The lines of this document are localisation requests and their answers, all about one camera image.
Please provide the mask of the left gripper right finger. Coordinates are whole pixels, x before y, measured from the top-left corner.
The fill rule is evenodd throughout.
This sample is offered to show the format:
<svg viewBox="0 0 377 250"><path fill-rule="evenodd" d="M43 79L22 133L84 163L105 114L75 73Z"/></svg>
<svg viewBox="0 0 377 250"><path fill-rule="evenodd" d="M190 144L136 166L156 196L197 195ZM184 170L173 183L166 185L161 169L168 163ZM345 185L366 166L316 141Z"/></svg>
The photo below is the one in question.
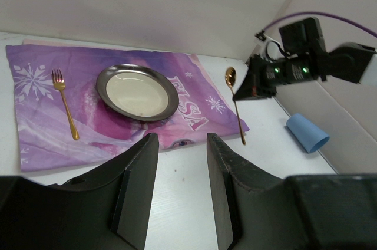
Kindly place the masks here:
<svg viewBox="0 0 377 250"><path fill-rule="evenodd" d="M207 164L219 249L375 249L376 175L280 179L216 134Z"/></svg>

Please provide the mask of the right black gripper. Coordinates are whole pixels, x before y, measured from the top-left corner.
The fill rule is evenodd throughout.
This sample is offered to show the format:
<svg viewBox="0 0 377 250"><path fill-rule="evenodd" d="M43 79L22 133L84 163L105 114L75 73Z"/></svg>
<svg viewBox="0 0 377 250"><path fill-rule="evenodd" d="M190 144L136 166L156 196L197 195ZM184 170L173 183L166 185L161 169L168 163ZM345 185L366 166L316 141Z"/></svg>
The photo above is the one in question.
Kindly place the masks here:
<svg viewBox="0 0 377 250"><path fill-rule="evenodd" d="M269 61L260 55L252 55L249 58L247 74L232 100L260 100L274 97L277 93L276 87L288 85L287 62L287 58Z"/></svg>

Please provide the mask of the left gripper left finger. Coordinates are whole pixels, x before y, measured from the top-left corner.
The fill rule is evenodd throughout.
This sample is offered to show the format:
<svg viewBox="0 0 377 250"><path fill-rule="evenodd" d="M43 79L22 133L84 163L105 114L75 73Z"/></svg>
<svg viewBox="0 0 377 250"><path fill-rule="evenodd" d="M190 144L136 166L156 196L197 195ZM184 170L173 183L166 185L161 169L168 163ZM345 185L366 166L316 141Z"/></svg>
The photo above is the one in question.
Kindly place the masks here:
<svg viewBox="0 0 377 250"><path fill-rule="evenodd" d="M1 177L1 248L144 249L158 146L150 133L62 185Z"/></svg>

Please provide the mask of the gold spoon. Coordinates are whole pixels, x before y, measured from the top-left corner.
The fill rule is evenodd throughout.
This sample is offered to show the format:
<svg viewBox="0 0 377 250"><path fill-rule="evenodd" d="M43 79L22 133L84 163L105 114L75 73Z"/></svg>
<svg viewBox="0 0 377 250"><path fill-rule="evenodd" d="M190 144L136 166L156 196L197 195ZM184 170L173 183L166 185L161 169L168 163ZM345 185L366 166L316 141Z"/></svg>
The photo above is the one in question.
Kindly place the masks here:
<svg viewBox="0 0 377 250"><path fill-rule="evenodd" d="M225 82L226 82L228 88L230 89L230 91L232 93L232 96L234 97L233 87L234 87L235 82L236 82L236 70L233 67L228 67L226 69L226 72L225 72L225 75L224 75L224 79L225 79ZM240 138L241 138L242 144L245 146L246 145L246 139L244 137L244 133L243 133L243 129L242 129L241 118L239 116L238 107L237 107L237 104L236 104L235 101L233 101L233 103L234 103L234 106L235 106L235 109L236 109L236 116L237 116L237 120L238 120L238 124L239 124L239 130L240 130Z"/></svg>

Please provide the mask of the blue plastic cup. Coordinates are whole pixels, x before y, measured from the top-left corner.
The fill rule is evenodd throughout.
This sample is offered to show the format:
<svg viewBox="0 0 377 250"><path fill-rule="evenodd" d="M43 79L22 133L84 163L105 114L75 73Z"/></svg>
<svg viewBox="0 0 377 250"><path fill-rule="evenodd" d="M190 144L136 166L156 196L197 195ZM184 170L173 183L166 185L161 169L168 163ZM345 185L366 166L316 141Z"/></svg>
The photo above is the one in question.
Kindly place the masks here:
<svg viewBox="0 0 377 250"><path fill-rule="evenodd" d="M308 153L316 152L330 139L326 132L299 113L290 116L286 125Z"/></svg>

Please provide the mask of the purple Elsa cloth placemat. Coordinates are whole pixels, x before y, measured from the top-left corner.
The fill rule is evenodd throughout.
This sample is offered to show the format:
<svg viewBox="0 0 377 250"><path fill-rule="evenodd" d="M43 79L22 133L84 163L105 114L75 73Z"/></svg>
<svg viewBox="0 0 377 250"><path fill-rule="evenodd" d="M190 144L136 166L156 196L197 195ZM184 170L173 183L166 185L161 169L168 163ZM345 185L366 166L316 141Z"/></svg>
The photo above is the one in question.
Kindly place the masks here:
<svg viewBox="0 0 377 250"><path fill-rule="evenodd" d="M231 136L240 131L237 116L195 55L35 44L8 45L5 50L14 81L23 172L106 161L149 133L158 135L165 150L201 143L208 133ZM141 65L167 77L179 96L174 115L146 123L109 108L95 83L102 70L119 64ZM52 69L62 72L79 140L71 136Z"/></svg>

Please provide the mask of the steel plate with cream centre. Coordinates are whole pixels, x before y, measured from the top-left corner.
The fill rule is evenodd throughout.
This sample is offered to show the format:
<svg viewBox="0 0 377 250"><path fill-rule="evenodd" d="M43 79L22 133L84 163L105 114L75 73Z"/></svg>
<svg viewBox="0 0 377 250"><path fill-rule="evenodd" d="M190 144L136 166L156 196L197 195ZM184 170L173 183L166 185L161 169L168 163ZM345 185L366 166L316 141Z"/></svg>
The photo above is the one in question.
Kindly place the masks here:
<svg viewBox="0 0 377 250"><path fill-rule="evenodd" d="M139 121L167 119L179 105L178 92L167 77L135 64L114 65L102 70L96 89L111 109Z"/></svg>

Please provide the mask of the gold fork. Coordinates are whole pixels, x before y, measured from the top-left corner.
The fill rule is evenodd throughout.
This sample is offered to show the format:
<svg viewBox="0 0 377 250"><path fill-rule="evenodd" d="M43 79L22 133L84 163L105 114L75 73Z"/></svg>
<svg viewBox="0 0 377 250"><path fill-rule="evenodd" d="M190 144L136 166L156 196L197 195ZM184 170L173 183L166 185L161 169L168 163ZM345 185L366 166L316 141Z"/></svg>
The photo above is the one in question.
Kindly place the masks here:
<svg viewBox="0 0 377 250"><path fill-rule="evenodd" d="M67 118L68 118L71 136L74 140L79 140L80 136L79 136L78 130L77 130L75 124L74 124L73 118L71 116L71 113L70 113L70 110L69 110L69 107L68 107L68 104L67 104L67 100L65 98L64 90L65 90L66 86L65 86L65 80L63 78L62 72L61 72L60 69L52 69L51 75L52 75L52 83L53 83L54 88L57 91L59 91L60 94L61 94L62 102L63 102L63 105L65 107L65 111L66 111Z"/></svg>

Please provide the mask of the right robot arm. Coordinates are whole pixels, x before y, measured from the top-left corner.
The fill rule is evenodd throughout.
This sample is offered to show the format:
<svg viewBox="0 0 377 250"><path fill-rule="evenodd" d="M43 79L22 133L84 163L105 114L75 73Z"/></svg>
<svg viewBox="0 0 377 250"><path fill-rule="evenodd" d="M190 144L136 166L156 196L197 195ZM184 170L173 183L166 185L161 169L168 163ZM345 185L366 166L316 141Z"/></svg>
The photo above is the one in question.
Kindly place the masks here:
<svg viewBox="0 0 377 250"><path fill-rule="evenodd" d="M376 85L376 48L349 42L327 52L319 20L309 17L279 29L282 58L260 54L250 58L249 69L233 101L272 98L278 86L328 76L355 84Z"/></svg>

